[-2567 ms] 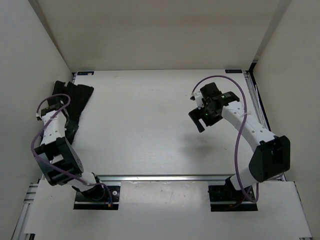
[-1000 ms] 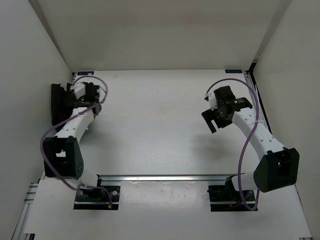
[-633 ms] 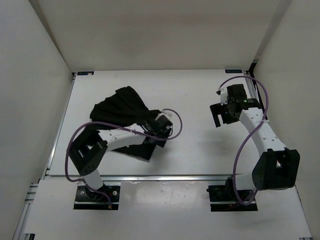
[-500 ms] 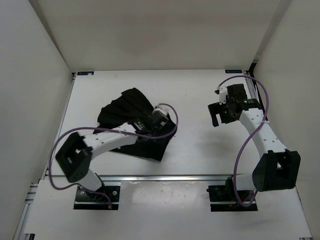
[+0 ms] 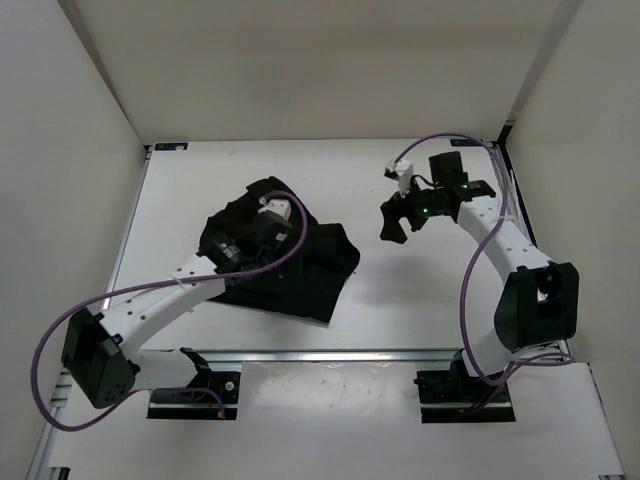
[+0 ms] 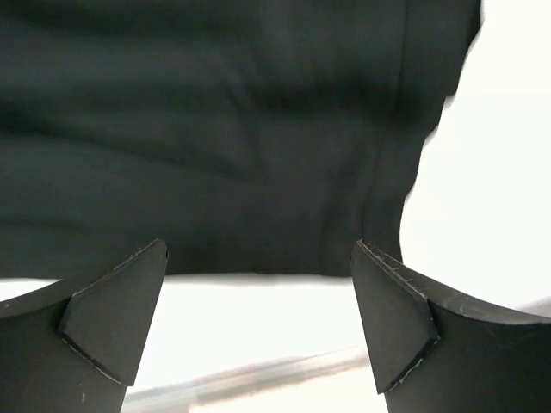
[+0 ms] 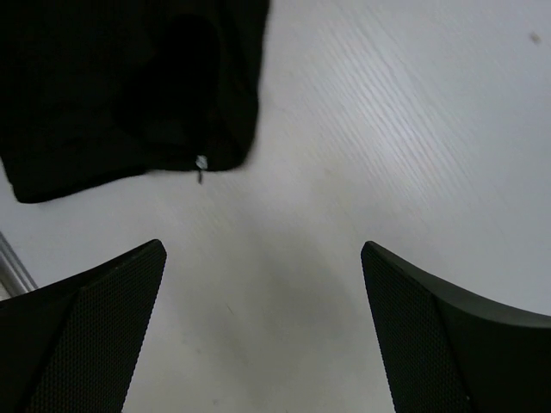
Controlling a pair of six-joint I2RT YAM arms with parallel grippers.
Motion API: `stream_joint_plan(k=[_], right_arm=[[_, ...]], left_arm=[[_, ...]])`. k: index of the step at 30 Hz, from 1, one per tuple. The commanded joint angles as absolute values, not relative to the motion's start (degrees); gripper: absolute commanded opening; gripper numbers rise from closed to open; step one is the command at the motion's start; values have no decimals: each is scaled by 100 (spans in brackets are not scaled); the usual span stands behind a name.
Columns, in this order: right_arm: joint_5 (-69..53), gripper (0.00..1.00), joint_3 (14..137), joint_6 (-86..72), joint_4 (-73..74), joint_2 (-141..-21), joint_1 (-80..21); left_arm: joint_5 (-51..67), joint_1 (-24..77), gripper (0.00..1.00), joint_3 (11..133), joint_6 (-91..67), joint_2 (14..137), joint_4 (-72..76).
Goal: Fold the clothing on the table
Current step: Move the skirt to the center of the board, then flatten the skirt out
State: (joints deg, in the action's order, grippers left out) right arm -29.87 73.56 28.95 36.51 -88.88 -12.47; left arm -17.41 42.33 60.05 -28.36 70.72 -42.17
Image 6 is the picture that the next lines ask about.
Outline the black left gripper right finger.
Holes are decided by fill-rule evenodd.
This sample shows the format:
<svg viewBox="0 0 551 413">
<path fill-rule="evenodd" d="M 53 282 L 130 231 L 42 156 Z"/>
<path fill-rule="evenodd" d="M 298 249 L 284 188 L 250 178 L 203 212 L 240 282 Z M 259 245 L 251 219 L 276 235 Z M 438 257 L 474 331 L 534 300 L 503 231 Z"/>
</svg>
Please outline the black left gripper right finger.
<svg viewBox="0 0 551 413">
<path fill-rule="evenodd" d="M 364 243 L 353 249 L 351 273 L 389 411 L 549 411 L 547 317 L 476 299 Z"/>
</svg>

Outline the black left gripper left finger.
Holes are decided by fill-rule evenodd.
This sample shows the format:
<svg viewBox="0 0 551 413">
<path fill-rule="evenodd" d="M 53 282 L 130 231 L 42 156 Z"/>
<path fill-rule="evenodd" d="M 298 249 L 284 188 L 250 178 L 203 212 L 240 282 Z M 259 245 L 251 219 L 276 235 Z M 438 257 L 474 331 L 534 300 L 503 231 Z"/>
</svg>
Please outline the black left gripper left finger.
<svg viewBox="0 0 551 413">
<path fill-rule="evenodd" d="M 1 411 L 120 411 L 166 266 L 166 244 L 155 240 L 106 274 L 2 301 Z"/>
</svg>

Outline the black pleated skirt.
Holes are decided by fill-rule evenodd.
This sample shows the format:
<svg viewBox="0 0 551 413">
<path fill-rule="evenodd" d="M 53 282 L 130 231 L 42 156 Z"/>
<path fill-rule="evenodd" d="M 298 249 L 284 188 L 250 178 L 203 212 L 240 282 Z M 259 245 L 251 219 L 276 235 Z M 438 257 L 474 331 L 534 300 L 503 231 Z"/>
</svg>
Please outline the black pleated skirt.
<svg viewBox="0 0 551 413">
<path fill-rule="evenodd" d="M 4 1 L 1 275 L 346 277 L 400 259 L 478 1 Z"/>
</svg>

